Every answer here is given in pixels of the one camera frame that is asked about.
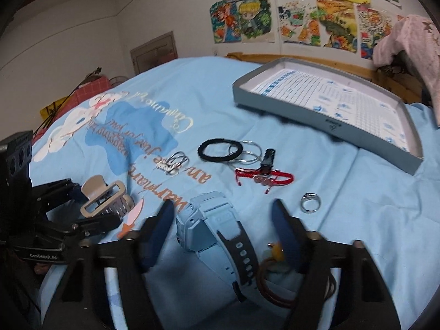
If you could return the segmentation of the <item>beige hair claw clip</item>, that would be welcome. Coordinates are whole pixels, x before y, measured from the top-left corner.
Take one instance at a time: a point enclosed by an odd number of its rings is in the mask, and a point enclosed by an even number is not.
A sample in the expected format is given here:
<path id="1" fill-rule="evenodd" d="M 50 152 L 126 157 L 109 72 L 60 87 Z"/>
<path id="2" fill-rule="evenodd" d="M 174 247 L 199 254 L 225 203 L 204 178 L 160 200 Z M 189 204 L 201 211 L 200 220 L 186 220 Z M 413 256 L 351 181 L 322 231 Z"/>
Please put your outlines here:
<path id="1" fill-rule="evenodd" d="M 95 175 L 81 186 L 81 192 L 87 198 L 81 207 L 81 214 L 85 218 L 106 214 L 116 214 L 122 218 L 134 207 L 132 197 L 120 180 L 107 184 L 102 175 Z"/>

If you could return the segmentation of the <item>silver metal clip charm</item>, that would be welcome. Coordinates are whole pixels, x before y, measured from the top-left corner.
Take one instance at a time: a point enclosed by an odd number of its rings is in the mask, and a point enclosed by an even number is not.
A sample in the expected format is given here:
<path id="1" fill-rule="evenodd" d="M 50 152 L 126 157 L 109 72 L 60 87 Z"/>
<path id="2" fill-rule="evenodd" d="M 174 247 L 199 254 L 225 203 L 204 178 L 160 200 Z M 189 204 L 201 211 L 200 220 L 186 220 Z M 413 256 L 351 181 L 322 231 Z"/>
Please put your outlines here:
<path id="1" fill-rule="evenodd" d="M 185 152 L 177 151 L 167 159 L 160 160 L 156 168 L 169 176 L 175 176 L 179 174 L 180 169 L 188 163 L 189 158 L 185 155 Z"/>

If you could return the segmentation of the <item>black small clip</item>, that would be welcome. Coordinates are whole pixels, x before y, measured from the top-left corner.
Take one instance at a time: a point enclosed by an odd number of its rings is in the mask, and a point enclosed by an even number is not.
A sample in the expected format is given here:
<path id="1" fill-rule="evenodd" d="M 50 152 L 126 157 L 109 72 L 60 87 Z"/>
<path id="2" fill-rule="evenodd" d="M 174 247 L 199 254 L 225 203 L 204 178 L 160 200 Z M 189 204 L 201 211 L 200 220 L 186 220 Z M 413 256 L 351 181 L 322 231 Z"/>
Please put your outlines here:
<path id="1" fill-rule="evenodd" d="M 262 162 L 260 163 L 260 173 L 267 176 L 271 173 L 274 165 L 275 150 L 268 148 L 265 150 L 265 155 Z"/>

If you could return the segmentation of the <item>light blue cartoon bedsheet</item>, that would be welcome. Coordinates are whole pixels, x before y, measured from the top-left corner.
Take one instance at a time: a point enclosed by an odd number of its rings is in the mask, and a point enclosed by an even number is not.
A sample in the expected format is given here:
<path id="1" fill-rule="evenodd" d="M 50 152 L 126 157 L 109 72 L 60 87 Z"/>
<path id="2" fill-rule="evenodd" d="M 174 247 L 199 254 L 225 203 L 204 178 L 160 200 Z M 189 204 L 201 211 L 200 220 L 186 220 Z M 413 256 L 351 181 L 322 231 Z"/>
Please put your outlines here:
<path id="1" fill-rule="evenodd" d="M 84 183 L 96 174 L 120 180 L 142 204 L 141 212 L 125 218 L 133 228 L 166 198 L 182 210 L 193 197 L 219 191 L 260 258 L 277 238 L 270 205 L 280 198 L 329 240 L 365 242 L 408 329 L 439 287 L 439 129 L 433 111 L 408 106 L 424 151 L 423 163 L 409 175 L 320 130 L 237 107 L 233 82 L 254 69 L 220 57 L 180 59 L 85 101 L 34 145 L 33 183 Z M 198 158 L 198 146 L 217 137 L 272 147 L 275 167 L 293 174 L 294 182 L 271 189 L 237 182 L 226 165 Z M 156 168 L 177 151 L 189 158 L 179 174 Z"/>

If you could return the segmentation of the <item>red checkered bag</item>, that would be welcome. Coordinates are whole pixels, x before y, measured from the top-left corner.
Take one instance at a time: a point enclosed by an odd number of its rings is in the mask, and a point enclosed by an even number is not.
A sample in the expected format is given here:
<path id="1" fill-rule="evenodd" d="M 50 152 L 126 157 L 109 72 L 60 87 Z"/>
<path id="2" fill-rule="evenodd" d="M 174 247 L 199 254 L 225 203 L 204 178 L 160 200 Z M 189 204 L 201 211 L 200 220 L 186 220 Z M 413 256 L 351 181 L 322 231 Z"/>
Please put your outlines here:
<path id="1" fill-rule="evenodd" d="M 98 94 L 108 91 L 108 89 L 110 89 L 110 80 L 108 77 L 102 76 L 78 88 L 72 95 L 72 99 L 76 105 L 79 105 Z"/>

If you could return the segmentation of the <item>grey cardboard box tray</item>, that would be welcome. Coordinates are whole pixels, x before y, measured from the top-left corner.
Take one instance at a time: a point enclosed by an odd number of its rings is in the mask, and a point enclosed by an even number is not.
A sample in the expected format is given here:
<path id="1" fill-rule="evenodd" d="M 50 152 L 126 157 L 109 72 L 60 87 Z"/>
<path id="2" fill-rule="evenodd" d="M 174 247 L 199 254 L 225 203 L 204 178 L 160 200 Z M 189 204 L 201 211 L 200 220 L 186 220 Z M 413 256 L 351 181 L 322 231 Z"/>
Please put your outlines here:
<path id="1" fill-rule="evenodd" d="M 402 99 L 336 68 L 280 58 L 236 80 L 233 99 L 366 149 L 408 174 L 415 174 L 424 160 Z"/>

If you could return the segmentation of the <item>wooden bed headboard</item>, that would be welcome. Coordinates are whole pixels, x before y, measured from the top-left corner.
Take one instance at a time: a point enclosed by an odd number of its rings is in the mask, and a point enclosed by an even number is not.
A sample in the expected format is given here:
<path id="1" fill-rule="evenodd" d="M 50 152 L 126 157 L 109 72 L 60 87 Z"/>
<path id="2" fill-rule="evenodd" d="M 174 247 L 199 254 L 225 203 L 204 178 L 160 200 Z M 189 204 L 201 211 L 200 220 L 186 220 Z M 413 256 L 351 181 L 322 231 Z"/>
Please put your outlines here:
<path id="1" fill-rule="evenodd" d="M 268 63 L 282 57 L 294 58 L 299 61 L 308 61 L 311 63 L 336 68 L 337 70 L 348 72 L 352 75 L 356 75 L 371 81 L 374 84 L 377 84 L 378 86 L 381 86 L 392 92 L 408 104 L 418 102 L 422 104 L 424 103 L 422 101 L 421 84 L 416 80 L 415 77 L 408 74 L 397 74 L 391 76 L 387 75 L 383 70 L 365 68 L 334 60 L 331 61 L 322 58 L 303 57 L 298 55 L 244 54 L 242 52 L 230 52 L 226 55 L 226 58 L 252 63 Z"/>

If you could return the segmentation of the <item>white cartoon poster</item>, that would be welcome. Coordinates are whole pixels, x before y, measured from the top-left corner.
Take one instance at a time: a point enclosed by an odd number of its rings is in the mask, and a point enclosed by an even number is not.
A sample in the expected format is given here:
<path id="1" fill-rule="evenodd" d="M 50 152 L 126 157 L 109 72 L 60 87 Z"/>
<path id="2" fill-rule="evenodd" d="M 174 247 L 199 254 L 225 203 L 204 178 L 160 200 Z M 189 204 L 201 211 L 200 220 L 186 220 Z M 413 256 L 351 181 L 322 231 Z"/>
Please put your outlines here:
<path id="1" fill-rule="evenodd" d="M 316 0 L 278 0 L 277 9 L 282 43 L 321 45 Z"/>

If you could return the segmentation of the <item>blond boy poster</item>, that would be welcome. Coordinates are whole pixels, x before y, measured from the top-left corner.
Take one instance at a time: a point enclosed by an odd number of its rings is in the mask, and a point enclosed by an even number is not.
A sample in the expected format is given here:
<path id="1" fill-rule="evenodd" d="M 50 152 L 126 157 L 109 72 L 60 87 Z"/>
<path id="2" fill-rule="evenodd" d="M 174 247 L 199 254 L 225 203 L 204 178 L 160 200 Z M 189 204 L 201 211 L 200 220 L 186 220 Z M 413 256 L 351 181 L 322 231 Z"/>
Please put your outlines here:
<path id="1" fill-rule="evenodd" d="M 269 0 L 237 2 L 243 43 L 273 43 L 274 30 Z"/>

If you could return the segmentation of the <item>orange landscape poster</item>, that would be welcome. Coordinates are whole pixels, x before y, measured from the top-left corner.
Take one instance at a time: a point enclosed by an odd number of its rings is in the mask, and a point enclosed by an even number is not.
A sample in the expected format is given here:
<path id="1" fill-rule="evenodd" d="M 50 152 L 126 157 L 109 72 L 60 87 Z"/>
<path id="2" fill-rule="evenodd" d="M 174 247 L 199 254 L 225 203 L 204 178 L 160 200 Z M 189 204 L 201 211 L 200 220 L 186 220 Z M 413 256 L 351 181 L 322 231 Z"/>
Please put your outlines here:
<path id="1" fill-rule="evenodd" d="M 353 2 L 316 0 L 318 20 L 328 35 L 324 47 L 356 53 L 357 22 Z"/>

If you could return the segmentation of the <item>white red text poster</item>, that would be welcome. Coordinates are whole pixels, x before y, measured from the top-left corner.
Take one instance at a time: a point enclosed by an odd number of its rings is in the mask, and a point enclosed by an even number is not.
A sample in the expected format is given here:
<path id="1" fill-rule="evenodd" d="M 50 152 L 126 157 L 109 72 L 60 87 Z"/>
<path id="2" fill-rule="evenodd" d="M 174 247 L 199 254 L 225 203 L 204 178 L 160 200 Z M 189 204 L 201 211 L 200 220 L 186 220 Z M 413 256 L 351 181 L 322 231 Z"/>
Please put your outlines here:
<path id="1" fill-rule="evenodd" d="M 392 17 L 385 11 L 363 4 L 356 6 L 361 58 L 371 60 L 374 47 L 392 31 Z"/>

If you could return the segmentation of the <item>anime girl poster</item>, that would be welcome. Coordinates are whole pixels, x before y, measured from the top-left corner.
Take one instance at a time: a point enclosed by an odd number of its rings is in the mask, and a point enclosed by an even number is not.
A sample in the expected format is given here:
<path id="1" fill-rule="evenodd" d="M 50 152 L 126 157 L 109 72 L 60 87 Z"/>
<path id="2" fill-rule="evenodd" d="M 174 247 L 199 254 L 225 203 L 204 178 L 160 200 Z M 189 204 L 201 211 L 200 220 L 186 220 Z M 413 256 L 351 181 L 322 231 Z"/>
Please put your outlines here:
<path id="1" fill-rule="evenodd" d="M 214 43 L 239 43 L 241 28 L 237 5 L 234 2 L 216 2 L 210 7 Z"/>

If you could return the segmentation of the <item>pink floral blanket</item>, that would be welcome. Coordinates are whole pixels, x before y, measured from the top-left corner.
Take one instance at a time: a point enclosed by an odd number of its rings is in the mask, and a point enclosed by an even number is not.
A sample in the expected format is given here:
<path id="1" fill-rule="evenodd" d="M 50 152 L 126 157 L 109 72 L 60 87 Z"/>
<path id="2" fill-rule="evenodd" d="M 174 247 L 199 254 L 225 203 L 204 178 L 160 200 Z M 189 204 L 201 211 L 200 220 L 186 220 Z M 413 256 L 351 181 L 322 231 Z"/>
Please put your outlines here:
<path id="1" fill-rule="evenodd" d="M 388 66 L 393 57 L 404 52 L 415 67 L 433 102 L 439 119 L 439 31 L 431 20 L 408 15 L 395 24 L 392 32 L 373 50 L 374 66 Z"/>

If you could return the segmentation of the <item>brown wall cabinet door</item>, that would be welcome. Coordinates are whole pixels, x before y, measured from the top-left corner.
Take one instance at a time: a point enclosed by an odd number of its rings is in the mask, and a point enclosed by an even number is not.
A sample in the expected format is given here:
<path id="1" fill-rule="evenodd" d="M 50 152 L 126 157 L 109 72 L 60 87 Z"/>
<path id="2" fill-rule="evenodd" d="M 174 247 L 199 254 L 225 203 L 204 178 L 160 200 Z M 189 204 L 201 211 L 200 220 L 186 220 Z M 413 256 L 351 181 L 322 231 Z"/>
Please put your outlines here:
<path id="1" fill-rule="evenodd" d="M 172 31 L 165 33 L 130 51 L 136 75 L 178 58 Z"/>

